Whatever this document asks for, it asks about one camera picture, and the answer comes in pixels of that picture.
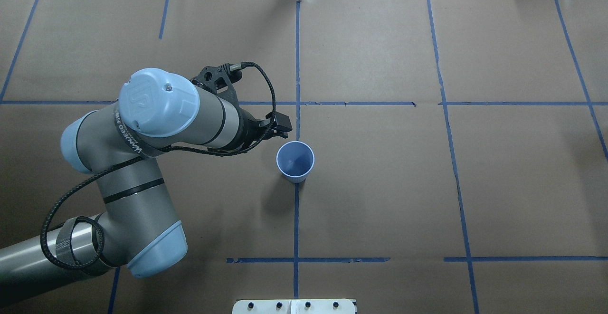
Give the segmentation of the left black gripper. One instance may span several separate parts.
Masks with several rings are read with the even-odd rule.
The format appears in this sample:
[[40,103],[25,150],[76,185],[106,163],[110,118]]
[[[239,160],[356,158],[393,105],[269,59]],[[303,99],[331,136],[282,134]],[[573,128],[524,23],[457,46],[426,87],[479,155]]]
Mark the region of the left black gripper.
[[271,139],[271,137],[289,138],[289,132],[293,130],[291,119],[288,115],[282,113],[267,113],[265,118],[256,119],[249,111],[239,109],[241,115],[241,123],[243,128],[237,136],[237,149],[239,153],[262,140]]

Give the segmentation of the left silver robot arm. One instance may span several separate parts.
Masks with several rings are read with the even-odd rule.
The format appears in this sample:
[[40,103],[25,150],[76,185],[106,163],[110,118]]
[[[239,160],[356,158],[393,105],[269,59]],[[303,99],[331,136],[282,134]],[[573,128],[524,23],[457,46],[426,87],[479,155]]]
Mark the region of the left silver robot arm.
[[65,160],[89,178],[50,209],[39,236],[1,250],[1,306],[126,266],[136,278],[174,266],[188,250],[157,158],[172,151],[247,153],[287,138],[290,118],[256,119],[239,105],[234,83],[253,62],[205,67],[192,79],[159,68],[130,76],[113,104],[63,132]]

